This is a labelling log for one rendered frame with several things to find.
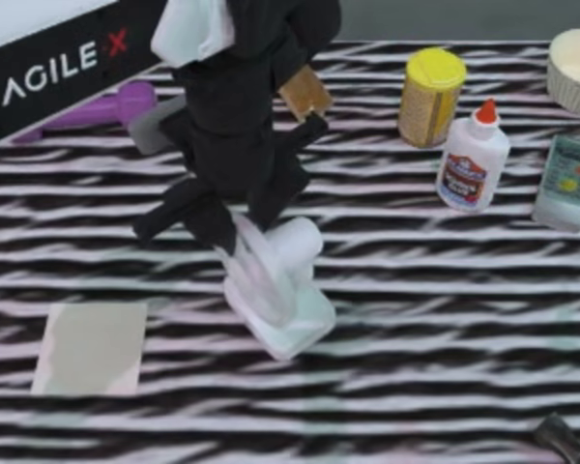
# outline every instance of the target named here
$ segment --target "elmer's glue bottle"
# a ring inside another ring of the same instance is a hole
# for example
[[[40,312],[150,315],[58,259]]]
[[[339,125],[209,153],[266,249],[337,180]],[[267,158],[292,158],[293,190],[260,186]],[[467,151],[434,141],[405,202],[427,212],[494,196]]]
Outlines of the elmer's glue bottle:
[[[499,123],[496,103],[489,100],[451,124],[436,189],[452,208],[479,213],[492,202],[511,150]]]

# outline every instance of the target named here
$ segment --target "striped tablecloth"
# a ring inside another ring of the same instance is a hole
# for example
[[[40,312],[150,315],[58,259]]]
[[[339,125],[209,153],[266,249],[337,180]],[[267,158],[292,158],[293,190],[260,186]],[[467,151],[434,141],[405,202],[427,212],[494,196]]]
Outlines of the striped tablecloth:
[[[439,150],[395,127],[409,55],[430,43],[337,43],[319,58],[331,133],[286,215],[317,221],[335,331],[273,362],[228,309],[214,254],[180,228],[138,247],[134,218],[184,170],[123,130],[55,132],[0,150],[0,462],[537,464],[553,411],[580,431],[580,234],[530,221],[549,142],[580,119],[545,95],[546,43],[445,43],[468,114],[496,97],[513,151],[481,216],[434,192]],[[180,93],[166,69],[144,78]],[[281,128],[291,115],[278,104]],[[151,310],[131,399],[32,398],[48,307]]]

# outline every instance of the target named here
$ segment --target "purple dumbbell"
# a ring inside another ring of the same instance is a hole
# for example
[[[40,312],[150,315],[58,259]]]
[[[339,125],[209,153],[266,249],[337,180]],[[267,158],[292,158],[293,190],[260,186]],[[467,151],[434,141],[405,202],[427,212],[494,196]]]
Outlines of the purple dumbbell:
[[[95,124],[121,123],[126,128],[141,114],[157,106],[155,87],[148,82],[131,82],[122,86],[115,96],[101,97],[83,104],[15,139],[16,143],[36,142],[46,129],[67,129]]]

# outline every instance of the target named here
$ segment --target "gray background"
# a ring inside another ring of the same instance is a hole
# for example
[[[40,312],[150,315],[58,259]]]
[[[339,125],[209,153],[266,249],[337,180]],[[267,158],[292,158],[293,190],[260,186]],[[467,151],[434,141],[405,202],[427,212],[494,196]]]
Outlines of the gray background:
[[[341,0],[341,39],[549,40],[580,27],[580,0]]]

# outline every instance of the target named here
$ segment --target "orange glue nozzle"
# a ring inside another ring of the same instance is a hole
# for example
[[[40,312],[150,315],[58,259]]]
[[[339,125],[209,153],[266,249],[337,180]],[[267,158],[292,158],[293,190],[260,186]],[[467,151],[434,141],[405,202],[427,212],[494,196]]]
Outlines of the orange glue nozzle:
[[[483,124],[494,124],[498,121],[498,113],[496,112],[496,102],[494,99],[486,101],[477,112],[477,120]]]

